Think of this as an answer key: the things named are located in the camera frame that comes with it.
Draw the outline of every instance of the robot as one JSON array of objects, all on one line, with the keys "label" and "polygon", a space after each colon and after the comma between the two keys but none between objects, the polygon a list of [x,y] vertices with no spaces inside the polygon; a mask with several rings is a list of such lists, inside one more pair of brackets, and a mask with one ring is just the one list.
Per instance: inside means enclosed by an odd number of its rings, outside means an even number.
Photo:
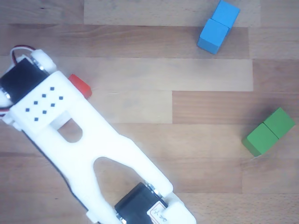
[{"label": "robot", "polygon": [[[14,51],[19,49],[29,50],[30,55],[16,58]],[[17,45],[10,55],[12,65],[0,78],[0,116],[24,132],[52,162],[93,223],[196,223],[163,173],[132,140],[106,122],[47,54]],[[75,143],[57,131],[70,119],[83,132]],[[114,208],[105,201],[93,170],[95,160],[103,156],[131,167],[144,180]]]}]

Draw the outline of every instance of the cutout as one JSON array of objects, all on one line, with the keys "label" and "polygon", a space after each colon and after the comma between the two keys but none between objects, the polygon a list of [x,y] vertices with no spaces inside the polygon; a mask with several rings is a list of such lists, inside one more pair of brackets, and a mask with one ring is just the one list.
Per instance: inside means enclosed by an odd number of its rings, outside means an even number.
[{"label": "cutout", "polygon": [[[101,192],[106,201],[115,205],[130,192],[142,178],[130,167],[113,161],[109,158],[98,158],[93,169],[100,185]],[[111,196],[117,192],[118,197]]]},{"label": "cutout", "polygon": [[61,128],[59,128],[58,132],[69,143],[78,142],[82,138],[83,134],[82,129],[73,119],[70,119]]}]

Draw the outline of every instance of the wire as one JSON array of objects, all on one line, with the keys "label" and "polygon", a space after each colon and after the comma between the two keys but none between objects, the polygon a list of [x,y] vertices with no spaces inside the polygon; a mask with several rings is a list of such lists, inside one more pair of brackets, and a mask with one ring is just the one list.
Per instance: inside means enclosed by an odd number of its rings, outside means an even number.
[{"label": "wire", "polygon": [[12,63],[13,64],[17,64],[17,59],[15,57],[15,54],[14,54],[14,51],[15,50],[20,50],[20,49],[24,49],[24,50],[29,50],[29,51],[34,51],[35,48],[31,47],[31,46],[28,46],[28,45],[15,45],[11,50],[10,50],[10,57],[11,57],[11,60],[12,60]]}]

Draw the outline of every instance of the red block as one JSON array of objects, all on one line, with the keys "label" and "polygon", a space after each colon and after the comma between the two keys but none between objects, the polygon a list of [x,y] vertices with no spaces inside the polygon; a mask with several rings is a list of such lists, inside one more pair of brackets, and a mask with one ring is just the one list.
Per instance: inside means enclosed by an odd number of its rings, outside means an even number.
[{"label": "red block", "polygon": [[89,85],[87,85],[78,76],[74,74],[71,74],[69,80],[83,94],[85,99],[90,98],[90,96],[92,95],[92,89],[90,88]]}]

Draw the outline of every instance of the wooden floor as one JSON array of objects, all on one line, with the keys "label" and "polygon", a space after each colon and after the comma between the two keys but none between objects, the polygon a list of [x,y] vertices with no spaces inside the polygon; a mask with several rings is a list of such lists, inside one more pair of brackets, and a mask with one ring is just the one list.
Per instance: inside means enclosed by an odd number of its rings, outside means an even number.
[{"label": "wooden floor", "polygon": [[[28,44],[85,80],[199,224],[299,224],[299,126],[256,159],[241,144],[279,106],[299,122],[299,1],[228,1],[241,12],[211,55],[196,40],[218,0],[0,0],[0,74]],[[94,169],[112,205],[140,181],[107,159]],[[0,224],[89,223],[52,165],[0,123]]]}]

